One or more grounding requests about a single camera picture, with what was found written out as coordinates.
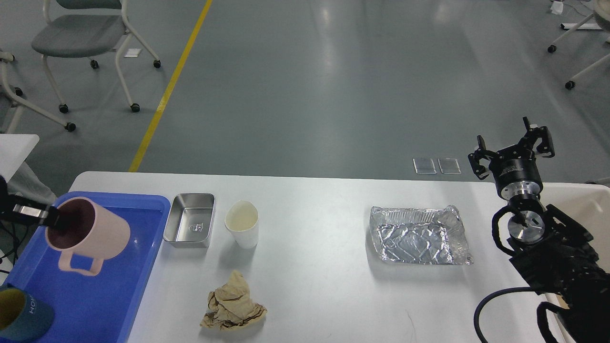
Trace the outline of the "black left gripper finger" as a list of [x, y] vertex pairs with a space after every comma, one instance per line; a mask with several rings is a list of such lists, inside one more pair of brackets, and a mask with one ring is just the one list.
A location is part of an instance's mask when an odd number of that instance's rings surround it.
[[43, 204], [35, 207], [33, 205], [15, 204], [12, 209], [12, 222], [24, 225], [48, 226], [49, 213], [50, 205]]

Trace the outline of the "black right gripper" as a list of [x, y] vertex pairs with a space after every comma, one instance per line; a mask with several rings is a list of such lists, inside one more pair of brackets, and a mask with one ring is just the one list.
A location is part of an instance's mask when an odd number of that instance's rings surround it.
[[485, 180], [491, 174], [494, 176], [497, 194], [504, 200], [521, 194], [541, 194], [543, 183], [535, 158], [553, 158], [556, 155], [547, 126], [534, 126], [528, 117], [523, 117], [523, 123], [526, 133], [510, 147], [510, 154], [516, 158], [501, 159], [499, 152], [486, 148], [481, 135], [477, 135], [477, 148], [467, 156], [479, 180]]

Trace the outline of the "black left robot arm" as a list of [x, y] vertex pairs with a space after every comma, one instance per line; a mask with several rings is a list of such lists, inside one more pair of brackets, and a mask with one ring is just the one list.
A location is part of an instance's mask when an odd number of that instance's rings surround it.
[[0, 216], [2, 220], [24, 225], [49, 225], [57, 219], [52, 206], [9, 194], [3, 177], [0, 178]]

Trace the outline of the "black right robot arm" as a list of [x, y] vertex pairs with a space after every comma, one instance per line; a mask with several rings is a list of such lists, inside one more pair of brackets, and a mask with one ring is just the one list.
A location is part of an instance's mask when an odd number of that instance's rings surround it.
[[547, 126], [532, 126], [523, 117], [526, 133], [514, 145], [498, 151], [486, 148], [481, 135], [478, 148], [468, 155], [473, 173], [480, 179], [494, 176], [495, 187], [506, 205], [492, 217], [491, 234], [496, 247], [527, 282], [491, 293], [475, 308], [473, 323], [482, 343], [480, 315], [488, 302], [501, 295], [535, 292], [559, 295], [567, 307], [540, 302], [537, 325], [543, 340], [555, 343], [547, 312], [577, 343], [609, 341], [610, 276], [598, 265], [591, 246], [593, 236], [582, 224], [552, 204], [543, 205], [543, 182], [536, 157], [553, 158], [555, 149]]

